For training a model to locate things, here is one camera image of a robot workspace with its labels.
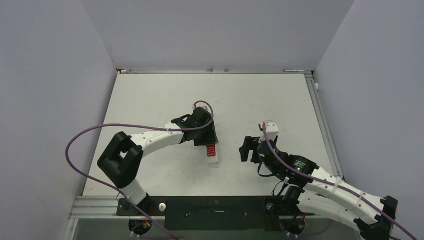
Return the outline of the white remote control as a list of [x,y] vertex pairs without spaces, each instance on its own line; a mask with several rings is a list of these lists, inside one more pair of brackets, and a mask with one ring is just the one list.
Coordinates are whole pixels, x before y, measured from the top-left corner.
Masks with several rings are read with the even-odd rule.
[[219,163],[219,156],[216,144],[208,144],[206,146],[207,163],[209,165],[215,165]]

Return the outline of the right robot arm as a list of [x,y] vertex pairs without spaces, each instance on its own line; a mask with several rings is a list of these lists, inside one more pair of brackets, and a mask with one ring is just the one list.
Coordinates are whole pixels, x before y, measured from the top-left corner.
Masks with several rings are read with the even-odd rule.
[[242,162],[270,171],[288,188],[282,207],[289,214],[323,216],[351,227],[365,240],[389,240],[394,227],[398,200],[359,190],[331,175],[317,163],[280,151],[277,138],[246,136],[239,148]]

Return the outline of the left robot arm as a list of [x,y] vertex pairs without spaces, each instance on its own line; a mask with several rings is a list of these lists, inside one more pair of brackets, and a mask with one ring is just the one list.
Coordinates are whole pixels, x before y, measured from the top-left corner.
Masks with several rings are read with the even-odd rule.
[[97,161],[113,185],[129,198],[129,208],[143,215],[150,205],[149,194],[136,179],[142,159],[158,150],[193,141],[196,147],[218,144],[212,113],[196,107],[192,114],[173,119],[161,130],[127,135],[118,132]]

